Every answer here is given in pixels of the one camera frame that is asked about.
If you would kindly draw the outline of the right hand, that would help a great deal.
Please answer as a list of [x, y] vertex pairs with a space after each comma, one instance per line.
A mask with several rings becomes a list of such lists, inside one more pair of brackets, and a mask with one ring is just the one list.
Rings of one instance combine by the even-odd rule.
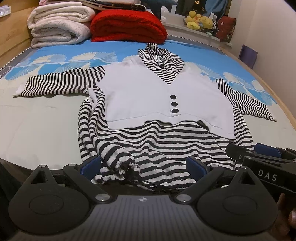
[[273, 235], [277, 240], [295, 240], [295, 207], [282, 193], [277, 202], [278, 216], [274, 223]]

